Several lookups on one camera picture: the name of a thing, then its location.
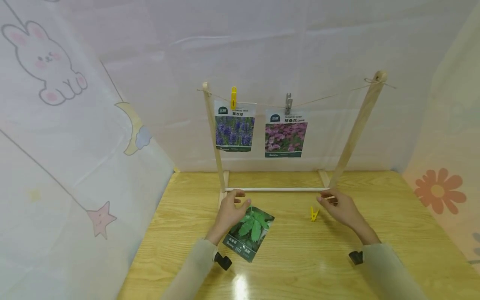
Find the gray clothespin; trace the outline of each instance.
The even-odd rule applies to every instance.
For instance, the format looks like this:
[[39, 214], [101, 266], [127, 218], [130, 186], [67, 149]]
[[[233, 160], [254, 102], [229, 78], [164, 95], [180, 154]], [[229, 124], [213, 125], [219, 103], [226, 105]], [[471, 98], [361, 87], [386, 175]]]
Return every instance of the gray clothespin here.
[[290, 109], [292, 108], [292, 103], [293, 103], [292, 94], [287, 93], [287, 99], [285, 101], [285, 115], [290, 114]]

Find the finger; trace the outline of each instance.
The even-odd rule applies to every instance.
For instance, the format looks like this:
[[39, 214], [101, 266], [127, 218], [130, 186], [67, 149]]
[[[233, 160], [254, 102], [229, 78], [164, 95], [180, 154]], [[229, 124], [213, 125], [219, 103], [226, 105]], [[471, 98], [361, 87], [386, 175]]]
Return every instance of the finger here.
[[231, 192], [228, 192], [226, 198], [233, 199], [235, 197], [245, 197], [245, 192], [242, 190], [232, 190]]
[[330, 197], [330, 196], [335, 196], [335, 197], [339, 197], [342, 194], [342, 192], [339, 192], [338, 190], [336, 189], [328, 189], [328, 190], [325, 190], [325, 191], [320, 191], [320, 195], [322, 195], [322, 197]]
[[318, 201], [318, 203], [320, 203], [320, 205], [323, 206], [323, 207], [327, 210], [327, 212], [330, 213], [330, 214], [332, 213], [333, 210], [336, 209], [335, 206], [333, 206], [332, 204], [330, 204], [330, 203], [328, 202], [328, 200], [326, 200], [326, 199], [324, 199], [324, 198], [322, 198], [322, 197], [317, 197], [317, 201]]
[[245, 202], [239, 208], [239, 210], [241, 210], [245, 214], [247, 212], [247, 209], [250, 207], [251, 203], [252, 203], [252, 201], [250, 199], [245, 200]]
[[320, 195], [322, 195], [323, 198], [327, 198], [327, 197], [332, 196], [332, 194], [330, 193], [330, 190], [320, 191]]
[[328, 201], [330, 204], [338, 203], [338, 199], [335, 197], [329, 197], [329, 198], [324, 198], [325, 200]]

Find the fabric tent wall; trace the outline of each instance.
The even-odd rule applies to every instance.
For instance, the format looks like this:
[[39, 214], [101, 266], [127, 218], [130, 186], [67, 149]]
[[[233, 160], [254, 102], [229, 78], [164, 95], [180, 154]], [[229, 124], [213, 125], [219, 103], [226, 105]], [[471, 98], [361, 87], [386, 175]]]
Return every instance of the fabric tent wall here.
[[[475, 0], [62, 0], [59, 6], [182, 171], [215, 170], [203, 95], [294, 105], [388, 82], [348, 165], [403, 171], [432, 75]], [[265, 107], [257, 108], [252, 152], [222, 153], [230, 170], [332, 169], [366, 90], [309, 112], [302, 158], [264, 157]]]
[[56, 8], [0, 1], [0, 298], [113, 299], [173, 165]]
[[403, 174], [480, 273], [480, 5], [433, 77], [424, 123]]

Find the beige sleeve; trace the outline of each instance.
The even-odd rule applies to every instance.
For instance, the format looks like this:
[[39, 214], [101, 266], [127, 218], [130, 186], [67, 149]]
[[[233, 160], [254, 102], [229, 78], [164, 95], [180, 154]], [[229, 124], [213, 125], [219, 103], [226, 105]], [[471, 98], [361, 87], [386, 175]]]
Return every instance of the beige sleeve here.
[[428, 299], [390, 245], [367, 245], [362, 250], [365, 267], [372, 281], [378, 285], [381, 299]]
[[198, 240], [187, 260], [162, 295], [162, 300], [190, 300], [214, 264], [217, 247], [208, 240]]

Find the wooden table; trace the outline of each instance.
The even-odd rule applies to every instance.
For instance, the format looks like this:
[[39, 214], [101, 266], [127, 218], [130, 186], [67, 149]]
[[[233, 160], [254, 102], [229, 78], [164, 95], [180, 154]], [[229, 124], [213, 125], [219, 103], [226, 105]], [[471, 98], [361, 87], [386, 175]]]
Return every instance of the wooden table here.
[[[230, 186], [318, 187], [316, 172], [231, 173]], [[212, 225], [218, 203], [216, 173], [175, 173], [130, 267], [119, 299], [159, 299], [191, 247]], [[480, 276], [392, 171], [345, 172], [338, 189], [390, 243], [432, 300], [480, 299]], [[348, 253], [359, 250], [357, 237], [320, 210], [310, 221], [310, 192], [249, 193], [253, 205], [275, 216], [250, 264], [223, 244], [233, 262], [228, 271], [215, 264], [197, 299], [375, 299], [363, 267]]]

